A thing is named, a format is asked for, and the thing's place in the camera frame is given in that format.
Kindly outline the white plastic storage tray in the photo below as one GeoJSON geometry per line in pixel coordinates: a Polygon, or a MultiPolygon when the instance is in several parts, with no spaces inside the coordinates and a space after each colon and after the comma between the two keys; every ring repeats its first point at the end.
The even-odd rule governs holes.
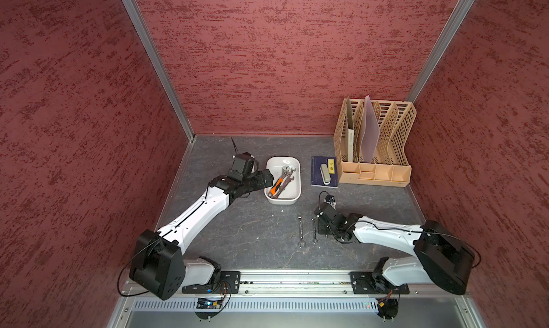
{"type": "Polygon", "coordinates": [[[294,157],[272,157],[267,169],[274,177],[273,186],[264,190],[273,205],[294,205],[301,195],[301,167],[294,157]]]}

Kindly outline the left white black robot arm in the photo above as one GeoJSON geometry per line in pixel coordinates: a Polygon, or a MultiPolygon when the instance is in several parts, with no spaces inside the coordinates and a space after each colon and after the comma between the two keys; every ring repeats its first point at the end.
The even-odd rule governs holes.
{"type": "Polygon", "coordinates": [[[162,300],[179,289],[214,282],[217,264],[199,257],[185,259],[194,238],[235,199],[273,186],[269,170],[257,171],[241,180],[218,176],[202,196],[180,216],[156,232],[145,230],[137,238],[131,260],[130,279],[162,300]]]}

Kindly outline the large silver combination wrench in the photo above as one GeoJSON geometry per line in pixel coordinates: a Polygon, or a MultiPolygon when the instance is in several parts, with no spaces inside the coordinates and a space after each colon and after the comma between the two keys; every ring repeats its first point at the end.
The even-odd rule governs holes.
{"type": "Polygon", "coordinates": [[[278,193],[276,194],[276,196],[274,197],[274,199],[278,199],[279,196],[281,195],[281,193],[287,187],[287,185],[289,185],[289,183],[291,181],[293,181],[293,173],[294,173],[295,170],[296,169],[294,167],[289,167],[289,166],[283,167],[282,177],[284,177],[285,179],[284,179],[284,182],[281,184],[280,189],[279,189],[278,193]]]}

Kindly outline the small silver combination wrench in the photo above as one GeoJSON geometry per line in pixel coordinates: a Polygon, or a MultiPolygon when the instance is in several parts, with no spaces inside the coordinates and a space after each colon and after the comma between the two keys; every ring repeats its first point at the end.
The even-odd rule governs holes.
{"type": "Polygon", "coordinates": [[[312,239],[312,242],[314,245],[317,245],[318,244],[318,239],[317,239],[317,219],[315,217],[313,217],[311,219],[311,222],[312,222],[312,228],[313,228],[313,239],[312,239]]]}

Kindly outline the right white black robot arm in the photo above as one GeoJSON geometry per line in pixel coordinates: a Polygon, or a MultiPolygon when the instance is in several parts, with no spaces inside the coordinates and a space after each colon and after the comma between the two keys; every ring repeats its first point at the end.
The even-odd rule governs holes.
{"type": "Polygon", "coordinates": [[[407,254],[382,257],[372,271],[353,273],[355,294],[406,295],[408,286],[417,284],[436,285],[453,295],[466,293],[474,251],[439,222],[399,225],[356,213],[345,216],[328,203],[321,204],[314,215],[318,232],[338,242],[380,245],[407,254]]]}

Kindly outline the medium silver combination wrench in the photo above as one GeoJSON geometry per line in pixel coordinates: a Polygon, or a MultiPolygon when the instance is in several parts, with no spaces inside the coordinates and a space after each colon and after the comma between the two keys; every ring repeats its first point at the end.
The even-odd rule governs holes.
{"type": "Polygon", "coordinates": [[[299,223],[299,236],[300,240],[298,242],[299,248],[306,248],[307,243],[304,238],[304,229],[303,229],[303,216],[297,215],[298,223],[299,223]]]}

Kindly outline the orange handled adjustable wrench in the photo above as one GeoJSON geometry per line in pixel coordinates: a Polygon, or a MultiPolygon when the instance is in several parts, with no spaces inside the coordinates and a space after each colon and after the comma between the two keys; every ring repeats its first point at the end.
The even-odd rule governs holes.
{"type": "Polygon", "coordinates": [[[284,177],[279,177],[278,178],[278,180],[272,186],[272,188],[270,189],[270,191],[267,195],[269,198],[274,198],[276,196],[276,194],[278,193],[278,191],[280,189],[281,184],[284,182],[284,179],[285,179],[284,177]]]}

